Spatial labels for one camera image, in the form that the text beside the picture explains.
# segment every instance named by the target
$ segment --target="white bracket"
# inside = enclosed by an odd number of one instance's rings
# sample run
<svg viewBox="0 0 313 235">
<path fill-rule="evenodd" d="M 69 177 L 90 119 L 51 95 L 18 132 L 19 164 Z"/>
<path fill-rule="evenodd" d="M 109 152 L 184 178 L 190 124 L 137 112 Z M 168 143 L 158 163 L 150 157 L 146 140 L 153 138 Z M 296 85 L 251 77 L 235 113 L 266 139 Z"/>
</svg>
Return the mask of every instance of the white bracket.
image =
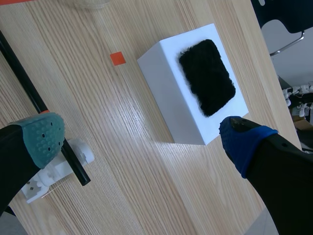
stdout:
<svg viewBox="0 0 313 235">
<path fill-rule="evenodd" d="M 68 143 L 82 166 L 94 160 L 91 149 L 82 140 L 68 140 Z M 44 169 L 40 170 L 23 186 L 22 192 L 26 197 L 26 202 L 31 203 L 37 198 L 43 197 L 49 191 L 51 185 L 71 173 L 73 173 L 72 168 L 60 152 Z"/>
</svg>

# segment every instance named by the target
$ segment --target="floor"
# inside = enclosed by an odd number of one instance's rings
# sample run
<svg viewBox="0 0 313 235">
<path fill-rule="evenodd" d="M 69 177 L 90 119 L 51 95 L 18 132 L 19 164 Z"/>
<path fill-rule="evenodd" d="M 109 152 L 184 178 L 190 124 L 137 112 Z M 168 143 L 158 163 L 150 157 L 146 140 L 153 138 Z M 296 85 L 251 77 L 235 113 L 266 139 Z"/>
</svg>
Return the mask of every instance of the floor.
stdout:
<svg viewBox="0 0 313 235">
<path fill-rule="evenodd" d="M 275 224 L 267 209 L 260 214 L 245 235 L 278 235 Z"/>
<path fill-rule="evenodd" d="M 0 217 L 0 231 L 2 235 L 27 235 L 17 218 L 6 212 Z M 260 214 L 245 235 L 278 235 L 267 209 Z"/>
</svg>

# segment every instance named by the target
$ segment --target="teal gripper pad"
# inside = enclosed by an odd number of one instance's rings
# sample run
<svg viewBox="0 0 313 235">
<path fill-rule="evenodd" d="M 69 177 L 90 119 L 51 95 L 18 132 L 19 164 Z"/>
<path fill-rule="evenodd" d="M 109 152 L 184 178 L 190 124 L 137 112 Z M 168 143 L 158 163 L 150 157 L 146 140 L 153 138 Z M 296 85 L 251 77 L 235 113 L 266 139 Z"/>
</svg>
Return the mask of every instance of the teal gripper pad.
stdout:
<svg viewBox="0 0 313 235">
<path fill-rule="evenodd" d="M 65 126 L 56 113 L 38 114 L 11 124 L 22 128 L 24 144 L 38 168 L 45 168 L 61 151 Z"/>
</svg>

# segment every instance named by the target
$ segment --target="black chair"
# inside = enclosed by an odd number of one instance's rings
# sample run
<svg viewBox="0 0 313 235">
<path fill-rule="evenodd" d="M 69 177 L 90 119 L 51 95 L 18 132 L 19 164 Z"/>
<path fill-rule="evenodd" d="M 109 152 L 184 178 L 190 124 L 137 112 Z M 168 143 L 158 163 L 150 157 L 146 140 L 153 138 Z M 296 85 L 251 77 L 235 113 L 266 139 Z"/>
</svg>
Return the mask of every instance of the black chair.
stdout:
<svg viewBox="0 0 313 235">
<path fill-rule="evenodd" d="M 286 50 L 304 39 L 304 31 L 313 27 L 313 0 L 265 0 L 261 5 L 259 0 L 251 0 L 259 25 L 262 28 L 271 20 L 279 20 L 289 33 L 301 32 L 301 37 L 270 56 Z"/>
</svg>

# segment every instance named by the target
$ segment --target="chair leg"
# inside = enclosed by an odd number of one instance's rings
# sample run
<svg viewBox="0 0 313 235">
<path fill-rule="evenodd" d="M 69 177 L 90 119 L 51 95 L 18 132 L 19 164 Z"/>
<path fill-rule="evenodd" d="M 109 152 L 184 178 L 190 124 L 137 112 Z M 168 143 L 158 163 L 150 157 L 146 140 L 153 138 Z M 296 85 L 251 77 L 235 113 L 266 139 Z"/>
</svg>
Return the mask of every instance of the chair leg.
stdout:
<svg viewBox="0 0 313 235">
<path fill-rule="evenodd" d="M 298 38 L 297 40 L 293 41 L 292 43 L 289 43 L 288 45 L 284 46 L 283 48 L 269 54 L 270 56 L 274 56 L 274 55 L 277 55 L 278 53 L 290 48 L 291 46 L 297 44 L 298 42 L 302 41 L 304 39 L 304 31 L 301 32 L 301 37 Z"/>
</svg>

